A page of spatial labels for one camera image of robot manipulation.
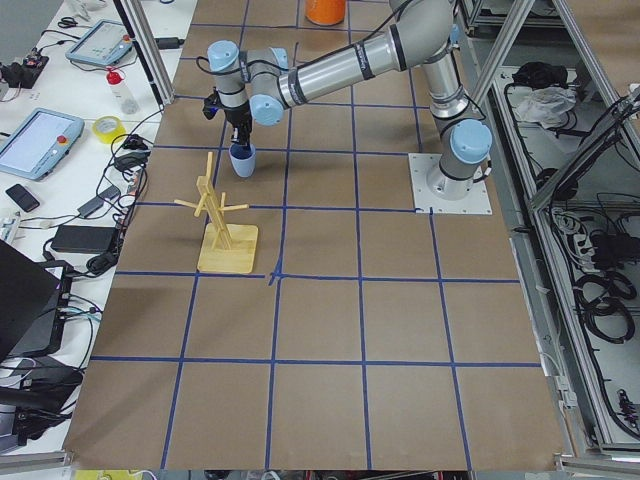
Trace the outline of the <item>black power adapter brick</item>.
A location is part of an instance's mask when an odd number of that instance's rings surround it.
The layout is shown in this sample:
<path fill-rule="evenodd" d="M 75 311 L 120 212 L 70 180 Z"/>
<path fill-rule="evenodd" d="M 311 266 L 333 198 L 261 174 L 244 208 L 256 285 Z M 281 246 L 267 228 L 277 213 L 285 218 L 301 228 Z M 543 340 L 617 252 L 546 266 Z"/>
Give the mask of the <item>black power adapter brick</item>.
<path fill-rule="evenodd" d="M 91 200 L 85 202 L 78 208 L 78 216 L 80 218 L 86 219 L 92 213 L 99 210 L 104 205 L 104 200 L 99 196 L 93 197 Z"/>

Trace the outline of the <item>light blue plastic cup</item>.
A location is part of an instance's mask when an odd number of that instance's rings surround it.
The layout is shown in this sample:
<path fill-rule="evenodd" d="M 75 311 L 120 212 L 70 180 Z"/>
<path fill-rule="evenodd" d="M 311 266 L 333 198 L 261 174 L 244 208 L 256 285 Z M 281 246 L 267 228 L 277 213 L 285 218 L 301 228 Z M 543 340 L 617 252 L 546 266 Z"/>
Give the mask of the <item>light blue plastic cup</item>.
<path fill-rule="evenodd" d="M 256 148 L 253 144 L 232 144 L 229 157 L 232 168 L 239 177 L 249 178 L 253 175 L 256 165 Z"/>

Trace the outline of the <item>yellow tape roll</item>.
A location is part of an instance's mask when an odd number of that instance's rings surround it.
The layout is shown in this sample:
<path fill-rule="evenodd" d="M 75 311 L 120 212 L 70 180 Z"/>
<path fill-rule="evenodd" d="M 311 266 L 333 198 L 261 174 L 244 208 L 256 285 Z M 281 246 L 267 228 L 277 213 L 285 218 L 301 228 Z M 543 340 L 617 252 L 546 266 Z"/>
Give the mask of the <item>yellow tape roll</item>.
<path fill-rule="evenodd" d="M 116 116 L 97 118 L 92 124 L 92 132 L 103 144 L 122 140 L 126 135 L 126 129 L 121 119 Z"/>

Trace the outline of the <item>black smartphone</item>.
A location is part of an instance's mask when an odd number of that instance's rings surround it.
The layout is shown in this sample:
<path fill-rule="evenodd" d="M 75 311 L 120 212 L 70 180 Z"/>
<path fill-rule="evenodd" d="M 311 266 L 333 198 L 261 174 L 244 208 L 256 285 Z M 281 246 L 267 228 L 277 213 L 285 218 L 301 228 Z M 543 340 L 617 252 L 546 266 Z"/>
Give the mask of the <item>black smartphone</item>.
<path fill-rule="evenodd" d="M 31 212 L 40 206 L 36 197 L 21 184 L 9 187 L 5 193 L 24 212 Z"/>

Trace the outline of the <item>teach pendant tablet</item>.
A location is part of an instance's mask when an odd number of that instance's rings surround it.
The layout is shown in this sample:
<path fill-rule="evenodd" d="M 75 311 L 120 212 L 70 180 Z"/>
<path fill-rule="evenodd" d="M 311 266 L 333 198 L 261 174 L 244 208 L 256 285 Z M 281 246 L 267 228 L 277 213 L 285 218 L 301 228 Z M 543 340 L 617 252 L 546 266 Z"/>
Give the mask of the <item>teach pendant tablet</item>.
<path fill-rule="evenodd" d="M 36 108 L 1 146 L 1 171 L 28 180 L 48 175 L 82 136 L 85 122 Z"/>
<path fill-rule="evenodd" d="M 112 20 L 100 20 L 65 53 L 69 61 L 96 67 L 119 63 L 133 48 L 125 26 Z"/>

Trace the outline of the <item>orange canister with grey lid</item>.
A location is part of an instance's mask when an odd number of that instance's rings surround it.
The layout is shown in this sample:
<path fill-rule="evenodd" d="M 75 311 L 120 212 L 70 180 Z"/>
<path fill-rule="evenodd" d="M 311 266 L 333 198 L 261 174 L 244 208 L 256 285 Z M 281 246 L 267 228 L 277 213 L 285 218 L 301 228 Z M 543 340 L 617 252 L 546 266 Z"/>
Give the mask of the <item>orange canister with grey lid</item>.
<path fill-rule="evenodd" d="M 341 23 L 346 16 L 345 0 L 306 0 L 305 17 L 320 26 Z"/>

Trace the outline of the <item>clear bottle red cap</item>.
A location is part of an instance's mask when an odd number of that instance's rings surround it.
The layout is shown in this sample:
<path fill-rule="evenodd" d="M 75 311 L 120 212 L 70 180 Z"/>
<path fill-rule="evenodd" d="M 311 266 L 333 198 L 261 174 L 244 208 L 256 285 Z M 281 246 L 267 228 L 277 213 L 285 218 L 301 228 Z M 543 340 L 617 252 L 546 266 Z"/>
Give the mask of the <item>clear bottle red cap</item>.
<path fill-rule="evenodd" d="M 139 111 L 140 107 L 128 88 L 125 78 L 117 69 L 107 68 L 106 81 L 124 114 L 131 115 Z"/>

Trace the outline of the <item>white crumpled cloth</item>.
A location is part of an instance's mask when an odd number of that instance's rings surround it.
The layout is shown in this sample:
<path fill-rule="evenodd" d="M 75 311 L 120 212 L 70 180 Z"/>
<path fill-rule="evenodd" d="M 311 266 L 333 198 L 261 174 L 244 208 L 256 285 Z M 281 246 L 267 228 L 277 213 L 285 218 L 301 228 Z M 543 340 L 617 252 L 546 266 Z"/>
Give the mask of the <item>white crumpled cloth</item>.
<path fill-rule="evenodd" d="M 551 86 L 533 90 L 515 107 L 515 116 L 519 121 L 538 123 L 543 128 L 560 127 L 576 100 L 571 89 Z"/>

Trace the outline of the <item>black scissors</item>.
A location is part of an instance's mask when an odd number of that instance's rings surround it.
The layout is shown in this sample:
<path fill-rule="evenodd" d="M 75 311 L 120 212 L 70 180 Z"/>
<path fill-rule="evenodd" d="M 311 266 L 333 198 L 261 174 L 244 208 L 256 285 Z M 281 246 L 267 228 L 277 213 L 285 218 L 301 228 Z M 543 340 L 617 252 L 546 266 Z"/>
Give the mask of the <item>black scissors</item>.
<path fill-rule="evenodd" d="M 69 28 L 78 27 L 79 23 L 74 17 L 64 16 L 57 21 L 57 25 L 59 28 L 69 29 Z"/>

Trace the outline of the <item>far teach pendant tablet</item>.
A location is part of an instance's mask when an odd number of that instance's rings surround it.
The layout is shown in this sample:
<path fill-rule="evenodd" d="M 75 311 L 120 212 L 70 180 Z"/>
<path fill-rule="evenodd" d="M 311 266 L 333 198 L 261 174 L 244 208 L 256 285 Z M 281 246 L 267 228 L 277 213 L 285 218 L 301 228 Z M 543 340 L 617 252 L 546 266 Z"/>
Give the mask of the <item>far teach pendant tablet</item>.
<path fill-rule="evenodd" d="M 69 61 L 96 67 L 119 63 L 133 48 L 125 26 L 112 20 L 100 20 L 65 53 Z"/>

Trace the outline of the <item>near teach pendant tablet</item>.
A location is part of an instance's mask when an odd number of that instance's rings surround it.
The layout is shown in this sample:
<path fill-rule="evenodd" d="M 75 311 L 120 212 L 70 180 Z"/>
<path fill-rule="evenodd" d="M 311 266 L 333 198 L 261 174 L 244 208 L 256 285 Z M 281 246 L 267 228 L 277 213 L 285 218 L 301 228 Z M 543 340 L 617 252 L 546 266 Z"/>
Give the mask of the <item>near teach pendant tablet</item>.
<path fill-rule="evenodd" d="M 28 180 L 48 175 L 82 136 L 85 122 L 36 108 L 1 146 L 1 171 Z"/>

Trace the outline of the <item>aluminium frame post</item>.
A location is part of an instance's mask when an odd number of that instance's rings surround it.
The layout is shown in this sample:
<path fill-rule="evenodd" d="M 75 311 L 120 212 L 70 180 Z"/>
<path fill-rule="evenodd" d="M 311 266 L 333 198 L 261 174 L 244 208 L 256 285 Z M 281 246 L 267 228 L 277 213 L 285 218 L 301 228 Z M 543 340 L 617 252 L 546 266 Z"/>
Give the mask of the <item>aluminium frame post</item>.
<path fill-rule="evenodd" d="M 156 103 L 160 108 L 170 105 L 175 97 L 175 89 L 141 2 L 114 0 L 113 3 L 132 40 Z"/>

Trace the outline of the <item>black laptop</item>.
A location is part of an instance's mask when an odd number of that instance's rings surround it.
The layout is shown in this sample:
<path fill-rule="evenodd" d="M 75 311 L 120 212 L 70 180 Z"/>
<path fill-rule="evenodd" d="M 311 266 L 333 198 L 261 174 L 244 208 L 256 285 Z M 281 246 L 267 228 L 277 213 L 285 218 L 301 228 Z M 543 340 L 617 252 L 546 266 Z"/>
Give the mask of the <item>black laptop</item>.
<path fill-rule="evenodd" d="M 62 309 L 69 300 L 71 266 L 35 262 L 1 244 L 1 359 L 39 357 L 61 346 Z"/>

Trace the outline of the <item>wooden cup tree stand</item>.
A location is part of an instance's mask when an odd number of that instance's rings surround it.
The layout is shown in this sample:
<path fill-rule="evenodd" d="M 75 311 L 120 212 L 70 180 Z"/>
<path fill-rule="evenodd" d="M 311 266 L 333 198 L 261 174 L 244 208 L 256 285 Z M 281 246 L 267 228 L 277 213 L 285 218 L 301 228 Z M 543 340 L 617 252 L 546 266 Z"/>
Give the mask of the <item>wooden cup tree stand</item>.
<path fill-rule="evenodd" d="M 200 194 L 198 202 L 174 200 L 177 205 L 193 209 L 195 217 L 205 211 L 209 219 L 197 269 L 202 273 L 250 274 L 254 266 L 259 229 L 256 225 L 231 224 L 225 220 L 227 212 L 245 210 L 249 205 L 227 205 L 226 193 L 218 196 L 215 192 L 212 173 L 213 153 L 209 152 L 205 174 L 196 180 Z"/>

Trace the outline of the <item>large black power brick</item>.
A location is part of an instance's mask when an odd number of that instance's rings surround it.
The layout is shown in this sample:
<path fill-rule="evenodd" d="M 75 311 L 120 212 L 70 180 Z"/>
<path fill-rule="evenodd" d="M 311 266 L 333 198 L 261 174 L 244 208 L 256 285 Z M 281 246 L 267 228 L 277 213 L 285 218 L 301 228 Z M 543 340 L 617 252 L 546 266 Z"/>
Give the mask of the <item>large black power brick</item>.
<path fill-rule="evenodd" d="M 103 253 L 110 249 L 116 237 L 114 227 L 59 226 L 51 248 L 61 253 Z"/>

